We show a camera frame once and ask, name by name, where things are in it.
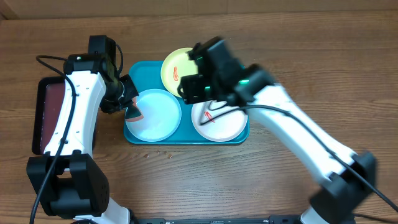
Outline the pink green sponge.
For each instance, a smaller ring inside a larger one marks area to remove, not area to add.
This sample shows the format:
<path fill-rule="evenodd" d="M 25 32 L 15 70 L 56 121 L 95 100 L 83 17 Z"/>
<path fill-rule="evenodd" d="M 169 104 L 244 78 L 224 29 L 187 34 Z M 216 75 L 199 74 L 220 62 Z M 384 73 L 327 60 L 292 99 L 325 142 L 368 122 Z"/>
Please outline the pink green sponge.
<path fill-rule="evenodd" d="M 126 108 L 125 121 L 136 122 L 144 118 L 144 115 L 136 105 L 136 97 L 132 99 L 132 103 Z"/>

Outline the yellow-green plate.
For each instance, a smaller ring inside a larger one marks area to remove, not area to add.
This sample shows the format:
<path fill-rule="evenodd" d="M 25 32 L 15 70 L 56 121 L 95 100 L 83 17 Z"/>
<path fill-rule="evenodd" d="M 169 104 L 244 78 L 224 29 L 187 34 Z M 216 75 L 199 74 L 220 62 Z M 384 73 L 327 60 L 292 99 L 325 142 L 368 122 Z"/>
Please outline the yellow-green plate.
<path fill-rule="evenodd" d="M 189 60 L 188 52 L 192 48 L 174 50 L 163 61 L 161 67 L 161 80 L 167 91 L 180 98 L 177 87 L 181 78 L 187 75 L 196 75 L 198 67 L 193 60 Z"/>

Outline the light blue plate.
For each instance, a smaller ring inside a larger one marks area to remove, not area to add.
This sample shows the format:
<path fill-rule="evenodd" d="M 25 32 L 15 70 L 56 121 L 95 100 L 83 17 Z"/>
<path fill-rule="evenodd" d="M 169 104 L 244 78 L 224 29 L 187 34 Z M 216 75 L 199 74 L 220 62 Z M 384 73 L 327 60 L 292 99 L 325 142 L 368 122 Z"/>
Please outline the light blue plate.
<path fill-rule="evenodd" d="M 159 142 L 176 132 L 182 118 L 180 103 L 161 89 L 144 90 L 136 98 L 141 119 L 125 120 L 127 130 L 144 142 Z"/>

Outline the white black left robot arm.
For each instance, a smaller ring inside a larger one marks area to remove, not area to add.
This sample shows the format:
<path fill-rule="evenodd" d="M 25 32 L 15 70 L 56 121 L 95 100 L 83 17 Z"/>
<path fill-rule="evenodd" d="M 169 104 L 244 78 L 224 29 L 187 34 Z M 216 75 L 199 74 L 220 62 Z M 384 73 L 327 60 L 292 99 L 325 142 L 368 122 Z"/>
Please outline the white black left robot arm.
<path fill-rule="evenodd" d="M 63 70 L 65 91 L 56 127 L 43 155 L 30 157 L 26 171 L 38 207 L 48 216 L 76 223 L 138 223 L 134 213 L 110 196 L 109 182 L 93 159 L 93 136 L 102 101 L 124 97 L 114 60 L 106 54 L 70 55 Z"/>

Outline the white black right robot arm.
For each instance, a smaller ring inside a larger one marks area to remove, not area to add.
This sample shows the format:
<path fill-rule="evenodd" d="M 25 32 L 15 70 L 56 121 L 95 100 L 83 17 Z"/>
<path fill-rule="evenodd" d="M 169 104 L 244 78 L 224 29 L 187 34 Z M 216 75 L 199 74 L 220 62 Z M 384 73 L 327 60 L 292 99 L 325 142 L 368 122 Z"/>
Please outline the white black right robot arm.
<path fill-rule="evenodd" d="M 182 77 L 178 93 L 186 104 L 224 101 L 262 124 L 295 154 L 320 190 L 310 197 L 301 223 L 344 223 L 372 192 L 376 158 L 357 154 L 327 134 L 290 98 L 284 87 L 254 64 Z"/>

